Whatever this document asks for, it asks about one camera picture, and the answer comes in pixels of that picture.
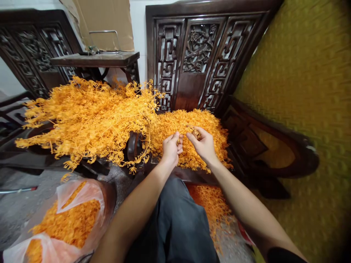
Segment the orange parts in plastic bag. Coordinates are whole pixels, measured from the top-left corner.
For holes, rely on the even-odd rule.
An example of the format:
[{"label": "orange parts in plastic bag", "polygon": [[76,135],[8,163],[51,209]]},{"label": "orange parts in plastic bag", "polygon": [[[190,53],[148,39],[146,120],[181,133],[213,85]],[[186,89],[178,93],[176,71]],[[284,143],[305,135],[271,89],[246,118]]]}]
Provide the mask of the orange parts in plastic bag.
[{"label": "orange parts in plastic bag", "polygon": [[[63,208],[74,200],[85,184],[86,181],[79,185]],[[32,228],[33,235],[45,232],[51,238],[62,240],[77,248],[82,248],[93,229],[96,215],[99,211],[100,203],[97,200],[90,200],[68,211],[57,214],[56,201],[46,212],[43,221]],[[26,253],[30,263],[40,263],[42,261],[41,241],[39,239],[31,240]]]},{"label": "orange parts in plastic bag", "polygon": [[203,206],[208,224],[210,235],[217,251],[221,252],[219,236],[221,232],[226,232],[222,224],[230,226],[235,222],[234,217],[230,216],[231,210],[226,204],[226,200],[219,187],[187,184],[191,197],[197,205]]},{"label": "orange parts in plastic bag", "polygon": [[[52,149],[57,159],[70,155],[70,161],[65,162],[67,169],[75,169],[83,157],[90,158],[89,163],[97,157],[106,157],[120,167],[145,161],[150,151],[148,127],[158,108],[155,98],[163,96],[153,89],[152,81],[145,86],[137,94],[140,85],[136,82],[114,89],[100,81],[74,76],[68,85],[54,88],[49,99],[26,103],[28,124],[24,128],[40,127],[43,122],[51,121],[54,129],[32,138],[17,139],[16,145],[27,148],[38,144]],[[134,161],[124,162],[123,149],[132,131],[146,138],[145,151]]]},{"label": "orange parts in plastic bag", "polygon": [[185,110],[177,110],[174,112],[167,112],[159,114],[150,125],[151,131],[151,153],[154,156],[162,156],[162,141],[169,135],[178,131],[184,135],[183,139],[183,152],[179,155],[178,166],[181,168],[191,168],[196,170],[201,168],[210,173],[206,163],[196,153],[193,144],[185,136],[187,132],[198,132],[192,128],[198,126],[205,129],[213,136],[215,151],[220,161],[227,168],[233,168],[229,163],[228,153],[226,148],[229,146],[227,143],[228,132],[223,129],[220,120],[217,119],[209,111],[193,110],[186,112]]}]

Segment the forearm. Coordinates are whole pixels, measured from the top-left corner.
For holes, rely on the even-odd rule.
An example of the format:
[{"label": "forearm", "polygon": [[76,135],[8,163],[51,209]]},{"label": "forearm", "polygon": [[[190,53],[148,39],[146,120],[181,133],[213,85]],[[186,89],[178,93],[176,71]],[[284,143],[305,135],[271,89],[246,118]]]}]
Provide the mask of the forearm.
[{"label": "forearm", "polygon": [[117,210],[91,262],[123,262],[149,220],[172,167],[160,162]]},{"label": "forearm", "polygon": [[219,160],[209,162],[208,166],[235,216],[244,225],[264,257],[271,246],[277,245],[304,258],[270,211]]}]

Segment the metal rod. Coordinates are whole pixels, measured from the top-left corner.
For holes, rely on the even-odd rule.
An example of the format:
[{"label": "metal rod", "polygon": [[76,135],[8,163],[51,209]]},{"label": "metal rod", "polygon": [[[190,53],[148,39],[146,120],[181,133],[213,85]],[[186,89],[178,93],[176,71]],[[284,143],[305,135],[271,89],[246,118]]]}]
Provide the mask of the metal rod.
[{"label": "metal rod", "polygon": [[13,190],[0,190],[0,194],[10,194],[10,193],[20,193],[20,192],[28,192],[28,191],[35,191],[38,187],[28,187],[28,188],[20,188],[20,189],[13,189]]},{"label": "metal rod", "polygon": [[[90,34],[93,34],[93,33],[111,33],[111,32],[115,32],[115,33],[116,33],[117,43],[118,43],[118,48],[119,48],[119,50],[118,50],[117,52],[116,52],[116,51],[106,51],[106,52],[104,52],[104,53],[118,53],[119,51],[121,51],[121,45],[120,45],[120,42],[119,42],[119,40],[118,40],[117,31],[115,31],[115,30],[89,31],[89,36],[90,36]],[[91,38],[91,36],[90,36],[90,40],[91,40],[92,44],[94,45],[94,41],[93,41],[93,39]]]}]

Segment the black sleeve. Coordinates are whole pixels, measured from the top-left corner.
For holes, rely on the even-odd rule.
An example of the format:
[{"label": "black sleeve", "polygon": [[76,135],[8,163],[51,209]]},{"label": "black sleeve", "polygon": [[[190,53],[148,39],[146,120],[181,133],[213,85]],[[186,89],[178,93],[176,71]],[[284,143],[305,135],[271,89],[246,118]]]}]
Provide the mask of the black sleeve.
[{"label": "black sleeve", "polygon": [[268,250],[267,259],[268,263],[307,263],[298,255],[280,247]]}]

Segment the person's right hand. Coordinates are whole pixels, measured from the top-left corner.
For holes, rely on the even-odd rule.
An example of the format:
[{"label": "person's right hand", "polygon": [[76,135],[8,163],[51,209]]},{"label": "person's right hand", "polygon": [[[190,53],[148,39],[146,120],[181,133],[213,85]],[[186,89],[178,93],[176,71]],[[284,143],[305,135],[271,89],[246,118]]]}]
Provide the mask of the person's right hand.
[{"label": "person's right hand", "polygon": [[217,161],[213,136],[201,127],[193,126],[193,128],[200,133],[200,140],[198,141],[192,133],[186,133],[186,137],[192,142],[196,152],[207,165],[210,162]]}]

